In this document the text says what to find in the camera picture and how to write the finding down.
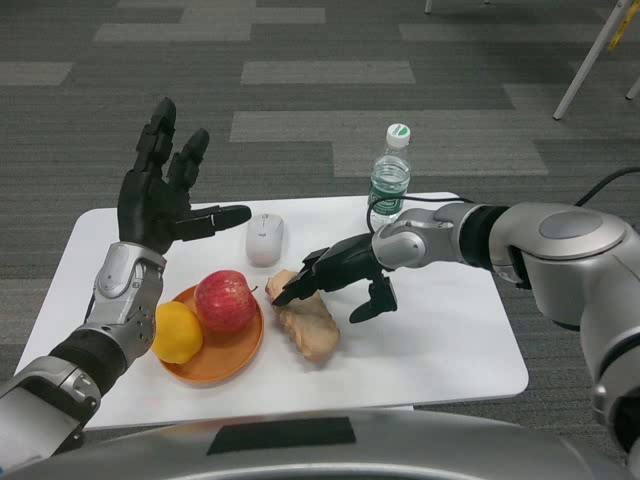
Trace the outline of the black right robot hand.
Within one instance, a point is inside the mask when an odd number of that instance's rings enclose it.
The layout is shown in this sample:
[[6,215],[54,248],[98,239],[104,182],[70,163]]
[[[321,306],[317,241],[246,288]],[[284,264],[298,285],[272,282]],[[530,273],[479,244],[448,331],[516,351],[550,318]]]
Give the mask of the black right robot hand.
[[370,233],[342,240],[330,248],[316,250],[303,259],[303,268],[271,301],[284,307],[293,300],[305,300],[317,291],[334,292],[360,280],[368,280],[369,300],[356,308],[349,317],[351,324],[363,323],[386,312],[398,309],[391,280],[384,275],[376,259]]

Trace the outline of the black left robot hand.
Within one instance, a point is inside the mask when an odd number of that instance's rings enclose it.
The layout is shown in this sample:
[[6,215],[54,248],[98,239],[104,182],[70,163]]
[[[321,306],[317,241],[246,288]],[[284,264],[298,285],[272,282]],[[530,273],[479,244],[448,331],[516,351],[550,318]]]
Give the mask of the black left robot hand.
[[212,237],[252,217],[245,205],[192,208],[190,190],[198,178],[209,133],[197,130],[182,150],[173,152],[175,121],[174,102],[162,99],[141,132],[136,160],[123,179],[117,203],[119,239],[161,255],[175,241]]

